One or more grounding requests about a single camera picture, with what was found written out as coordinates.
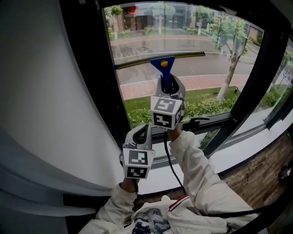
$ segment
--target black cable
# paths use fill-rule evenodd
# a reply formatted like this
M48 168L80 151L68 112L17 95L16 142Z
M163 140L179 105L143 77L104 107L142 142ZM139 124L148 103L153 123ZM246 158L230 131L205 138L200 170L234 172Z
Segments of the black cable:
M171 170L172 170L174 176L178 180L178 182L179 182L179 184L180 184L180 186L181 186L181 188L183 190L184 195L186 195L186 191L185 191L183 185L181 184L181 181L179 180L178 176L176 175L176 173L175 173L175 171L173 169L172 163L171 163L171 159L170 159L170 155L169 155L169 151L168 151L168 147L167 147L167 137L168 137L167 132L164 132L164 146L165 146L165 151L166 151L166 154L167 154L167 157L168 157L169 165L171 167Z
M219 217L219 218L234 218L234 217L240 217L240 216L249 215L249 214L263 213L263 212L267 212L270 209L271 209L271 205L267 205L265 207L257 208L255 210L246 210L246 211L220 213L220 214L207 214L207 215L203 214L202 216Z

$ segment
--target window handle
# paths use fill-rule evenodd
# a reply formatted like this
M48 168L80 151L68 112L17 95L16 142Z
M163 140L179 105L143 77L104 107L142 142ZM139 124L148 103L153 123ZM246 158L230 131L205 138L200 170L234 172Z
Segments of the window handle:
M184 121L182 125L182 129L185 131L192 131L194 132L198 125L200 124L201 120L210 120L208 117L193 117L190 120Z

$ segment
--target tree trunk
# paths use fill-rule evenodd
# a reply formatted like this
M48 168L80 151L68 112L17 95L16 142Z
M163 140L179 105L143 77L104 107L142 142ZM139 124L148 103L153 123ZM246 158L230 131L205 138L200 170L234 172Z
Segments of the tree trunk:
M233 54L233 57L231 58L231 65L229 67L229 71L228 71L228 74L225 78L225 81L221 87L221 90L217 96L217 100L218 101L223 101L224 98L225 98L225 95L226 95L226 92L228 90L228 87L230 85L230 82L232 80L232 77L233 77L233 74L234 74L234 71L235 71L235 68L236 68L236 65L238 63L238 60L239 58L237 57L237 55L234 53Z
M198 27L198 33L197 33L198 36L201 35L201 25L202 25L202 19L200 19L200 25Z
M159 15L159 34L162 34L162 16Z
M118 34L117 34L117 31L118 31L118 23L117 23L117 20L116 19L113 19L113 28L114 28L114 39L117 40L118 39Z

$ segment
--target white jacket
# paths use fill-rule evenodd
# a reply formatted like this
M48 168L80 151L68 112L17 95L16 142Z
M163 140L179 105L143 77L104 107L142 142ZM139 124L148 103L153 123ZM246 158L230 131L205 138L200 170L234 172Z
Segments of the white jacket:
M117 185L96 219L92 219L80 234L226 234L256 218L256 214L226 219L202 216L252 208L215 175L208 159L195 144L195 135L184 131L170 143L171 154L184 173L183 185L188 196L178 201L163 196L161 202L145 203L134 213L132 208L136 194L128 193ZM129 217L131 225L125 227L125 220Z

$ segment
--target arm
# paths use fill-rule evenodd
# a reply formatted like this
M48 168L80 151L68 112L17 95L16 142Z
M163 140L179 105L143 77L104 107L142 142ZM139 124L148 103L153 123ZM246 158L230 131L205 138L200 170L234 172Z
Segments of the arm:
M168 132L171 139L171 154L176 157L183 173L183 185L189 194L192 204L203 214L229 213L251 210L252 208L239 197L229 186L215 175L212 166L203 152L196 145L192 132L176 128ZM231 220L234 224L243 226L254 219L249 215Z
M125 178L113 188L111 197L100 208L96 218L89 221L79 234L112 233L121 227L134 212L133 202L136 199L135 186L132 179Z
M111 192L107 203L98 211L96 219L122 225L133 212L136 199L135 186L132 179L125 178Z

